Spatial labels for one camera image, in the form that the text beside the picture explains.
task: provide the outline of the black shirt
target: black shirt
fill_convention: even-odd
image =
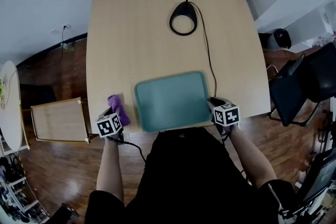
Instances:
[[[204,128],[169,131],[154,141],[136,197],[125,207],[114,195],[93,191],[85,223],[277,223],[279,204],[268,184],[286,208],[294,197],[288,182],[272,180],[257,190]]]

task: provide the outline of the person's right arm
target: person's right arm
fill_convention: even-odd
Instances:
[[[277,179],[268,159],[238,127],[233,127],[230,140],[248,179],[256,188],[259,189],[264,183]]]

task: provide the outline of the teal tray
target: teal tray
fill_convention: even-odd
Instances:
[[[145,132],[175,129],[211,119],[203,73],[190,72],[138,83],[134,88]]]

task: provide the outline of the lamp base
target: lamp base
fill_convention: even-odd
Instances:
[[[187,17],[189,17],[194,23],[194,28],[188,33],[177,32],[173,27],[173,21],[177,16],[187,16]],[[197,15],[196,15],[196,11],[194,9],[194,6],[190,2],[180,3],[176,7],[176,9],[174,10],[172,16],[170,17],[169,26],[170,26],[171,30],[177,35],[188,36],[188,35],[192,34],[197,28]]]

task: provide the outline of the forearm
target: forearm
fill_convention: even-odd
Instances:
[[[260,188],[270,180],[277,179],[268,159],[245,137],[239,128],[233,128],[230,140],[238,153],[241,165],[248,179],[256,188]]]
[[[116,142],[105,138],[105,146],[97,178],[97,190],[115,195],[123,203],[124,193]]]

